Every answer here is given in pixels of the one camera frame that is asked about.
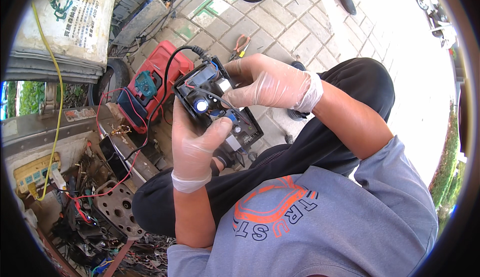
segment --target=black wire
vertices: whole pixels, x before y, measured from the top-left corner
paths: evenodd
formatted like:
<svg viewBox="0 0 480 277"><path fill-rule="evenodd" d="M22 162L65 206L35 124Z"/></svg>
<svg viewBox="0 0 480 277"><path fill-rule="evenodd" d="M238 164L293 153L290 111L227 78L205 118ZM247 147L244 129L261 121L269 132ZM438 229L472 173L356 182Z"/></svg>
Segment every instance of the black wire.
<svg viewBox="0 0 480 277"><path fill-rule="evenodd" d="M178 52L182 51L182 50L192 50L192 51L193 51L193 50L195 50L195 46L184 45L184 46L181 46L181 47L177 48L177 49L171 54L170 58L168 59L169 61L166 63L167 66L165 67L165 76L164 76L164 80L163 80L163 84L164 84L164 87L163 87L163 88L164 88L164 91L163 91L162 99L161 99L160 102L157 104L157 106L155 106L155 108L153 109L153 111L150 113L150 116L148 117L148 122L147 122L147 136L146 136L146 137L147 137L147 140L145 141L145 143L144 143L142 146L140 146L140 147L136 148L135 150L133 150L127 157L125 157L125 158L120 157L120 159L122 159L123 161L127 161L127 159L129 159L136 151L139 151L139 150L141 150L141 149L143 149L143 148L145 148L145 147L147 146L147 143L148 143L148 131L150 130L150 123L152 122L153 114L158 111L158 109L160 108L160 106L161 106L162 103L163 103L163 100L165 100L165 96L166 96L166 93L167 93L167 92L166 92L166 90L167 90L166 86L167 86L167 84L168 84L167 81L168 81L168 79L169 79L169 77L168 77L168 75L169 75L169 74L168 74L168 71L169 71L169 69L170 69L170 65L172 64L172 60L173 60L173 58L175 57L175 55L176 55Z"/></svg>
<svg viewBox="0 0 480 277"><path fill-rule="evenodd" d="M225 105L229 106L233 111L235 111L235 113L237 113L240 118L243 119L243 121L247 124L250 124L250 122L248 120L246 120L243 115L240 113L240 111L238 111L238 109L234 108L229 102L227 102L226 100L220 98L218 95L212 93L212 92L209 92L208 90L205 90L205 89L202 89L200 87L193 87L193 89L195 89L196 91L199 91L199 92L203 92L205 94L209 94L211 95L212 97L216 98L217 100L221 101L222 103L224 103Z"/></svg>
<svg viewBox="0 0 480 277"><path fill-rule="evenodd" d="M153 32L153 30L155 30L155 29L159 26L160 23L162 23L162 25L160 26L160 30L159 30L159 31L161 31L162 28L163 28L163 25L165 24L165 21L167 20L167 18L170 16L170 14L171 14L172 12L174 12L174 11L183 3L183 1L184 1L184 0L181 0L181 1L178 3L178 5L176 5L176 6L173 7L172 9L170 9L170 11L168 12L168 14L165 15L165 16L157 23L157 25L156 25L154 28L152 28L152 30L151 30L150 32L148 32L145 36L150 35L150 34Z"/></svg>

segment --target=multimeter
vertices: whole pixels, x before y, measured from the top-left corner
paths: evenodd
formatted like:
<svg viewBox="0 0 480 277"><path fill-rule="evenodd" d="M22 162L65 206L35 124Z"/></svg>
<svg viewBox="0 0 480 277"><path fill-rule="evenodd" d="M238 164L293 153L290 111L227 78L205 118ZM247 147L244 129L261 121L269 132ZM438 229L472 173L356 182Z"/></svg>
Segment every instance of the multimeter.
<svg viewBox="0 0 480 277"><path fill-rule="evenodd" d="M135 77L135 90L141 92L148 100L157 93L157 88L149 70L144 70Z"/></svg>

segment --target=green shrub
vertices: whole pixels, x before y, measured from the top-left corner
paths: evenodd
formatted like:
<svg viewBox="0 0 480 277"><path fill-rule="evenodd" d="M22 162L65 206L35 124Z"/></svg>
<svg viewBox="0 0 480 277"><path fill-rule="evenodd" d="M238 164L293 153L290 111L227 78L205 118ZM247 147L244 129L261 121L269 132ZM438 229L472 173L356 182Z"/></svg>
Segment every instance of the green shrub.
<svg viewBox="0 0 480 277"><path fill-rule="evenodd" d="M430 184L430 194L434 201L435 208L438 208L450 189L457 164L459 146L458 121L453 104L450 104L450 117L448 120L447 138L444 150L440 158L440 164Z"/></svg>
<svg viewBox="0 0 480 277"><path fill-rule="evenodd" d="M40 102L45 100L45 82L25 81L20 92L20 111L18 115L38 113Z"/></svg>
<svg viewBox="0 0 480 277"><path fill-rule="evenodd" d="M17 81L7 82L7 117L16 116Z"/></svg>

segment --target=gloved hand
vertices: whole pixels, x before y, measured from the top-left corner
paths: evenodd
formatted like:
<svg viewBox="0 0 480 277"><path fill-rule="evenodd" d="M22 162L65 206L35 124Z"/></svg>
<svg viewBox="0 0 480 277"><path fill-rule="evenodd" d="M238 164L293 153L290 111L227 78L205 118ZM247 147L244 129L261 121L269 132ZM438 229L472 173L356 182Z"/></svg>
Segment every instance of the gloved hand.
<svg viewBox="0 0 480 277"><path fill-rule="evenodd" d="M311 72L255 54L224 65L231 77L241 77L249 86L230 90L223 99L233 107L262 105L311 112L323 94L320 77Z"/></svg>
<svg viewBox="0 0 480 277"><path fill-rule="evenodd" d="M172 153L173 186L181 192L191 193L212 178L213 151L225 140L232 129L230 118L215 120L201 136L195 134L190 114L175 98L173 104Z"/></svg>

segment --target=red wire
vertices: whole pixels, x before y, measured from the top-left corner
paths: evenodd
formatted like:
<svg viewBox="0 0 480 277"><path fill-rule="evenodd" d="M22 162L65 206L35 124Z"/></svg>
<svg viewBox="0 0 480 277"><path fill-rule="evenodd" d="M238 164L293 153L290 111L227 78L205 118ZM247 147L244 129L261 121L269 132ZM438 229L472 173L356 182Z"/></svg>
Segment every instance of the red wire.
<svg viewBox="0 0 480 277"><path fill-rule="evenodd" d="M109 92L107 92L107 93L102 93L102 97L100 98L100 101L99 101L99 103L98 103L99 106L98 106L98 110L97 110L97 114L96 114L96 115L97 115L97 117L96 117L97 125L96 125L96 126L97 126L97 128L98 128L98 130L99 130L99 132L98 132L99 135L101 134L101 131L100 131L100 125L98 124L98 122L99 122L99 121L98 121L98 119L99 119L99 117L98 117L98 115L99 115L98 112L100 111L100 105L102 104L102 100L103 100L103 98L104 98L105 96L108 96L109 93L114 92L114 91L117 91L117 90L127 91L127 90L125 90L125 88L117 88L117 89L111 90L111 91L109 91ZM132 102L132 99L130 98L130 94L128 94L128 92L127 92L127 96L128 96L128 99L130 100L130 104L132 104L131 107L132 107L133 111L135 112L136 115L138 115L138 117L142 120L142 122L145 124L145 126L147 126L147 124L145 123L145 120L143 120L143 118L140 116L140 114L138 114L138 113L136 112L135 107L133 106L134 103ZM135 164L135 160L137 160L137 157L138 157L138 154L139 154L139 153L140 153L140 151L138 151L137 154L135 155L135 157L134 157L134 159L133 159L133 161L132 161L132 163L131 163L132 165L131 165L130 170L128 171L127 175L126 175L119 183L115 184L115 186L112 187L109 191L104 192L104 193L100 193L100 194L96 194L96 195L79 196L79 197L75 197L75 198L70 197L69 194L67 194L67 196L68 196L69 198L75 200L75 202L78 203L77 200L78 200L78 199L81 199L81 198L99 197L99 196L103 196L103 195L108 194L109 192L111 192L112 190L114 190L120 183L122 183L123 181L125 181L125 179L130 175L130 173L131 173L131 171L132 171L132 169L133 169L133 167L134 167L133 165ZM87 221L87 218L85 217L85 215L84 215L81 211L79 211L79 213L80 213L80 215L83 217L83 219L84 219L85 221Z"/></svg>
<svg viewBox="0 0 480 277"><path fill-rule="evenodd" d="M124 90L125 92L127 92L127 90L126 90L125 88L117 88L117 89L111 90L111 91L109 91L109 92L107 92L107 93L102 93L102 97L100 98L100 101L99 101L99 103L98 103L99 106L98 106L98 109L97 109L97 111L96 111L96 112L97 112L97 114L96 114L96 115L97 115L97 117L96 117L97 125L96 125L96 126L97 126L97 128L98 128L98 130L99 130L99 132L98 132L99 135L100 135L102 132L100 131L100 125L98 124L98 122L99 122L99 121L98 121L98 119L99 119L99 117L98 117L98 115L99 115L98 112L100 112L100 105L102 104L102 100L103 100L103 98L104 98L105 96L108 96L109 93L112 93L112 92L117 91L117 90ZM143 120L143 117L141 117L140 114L138 114L138 112L135 110L135 107L133 106L134 103L132 102L132 99L130 98L130 94L128 94L128 92L127 92L127 97L128 97L128 99L130 100L130 104L132 105L131 108L133 109L133 111L135 112L135 114L142 120L143 124L144 124L145 126L147 126L145 120Z"/></svg>
<svg viewBox="0 0 480 277"><path fill-rule="evenodd" d="M70 197L71 199L74 199L74 200L78 200L78 199L81 199L81 198L88 198L88 197L99 197L99 196L103 196L103 195L106 195L108 194L109 192L111 192L112 190L114 190L120 183L122 183L123 181L125 181L125 179L130 175L130 172L132 171L131 169L133 169L133 165L135 164L135 160L137 160L137 156L138 154L140 153L140 151L137 152L137 154L135 155L135 158L133 159L134 161L131 163L132 166L130 167L127 175L117 184L115 184L114 187L112 187L109 191L107 192L104 192L104 193L99 193L99 194L96 194L96 195L88 195L88 196L79 196L79 197L76 197L76 198L72 198Z"/></svg>

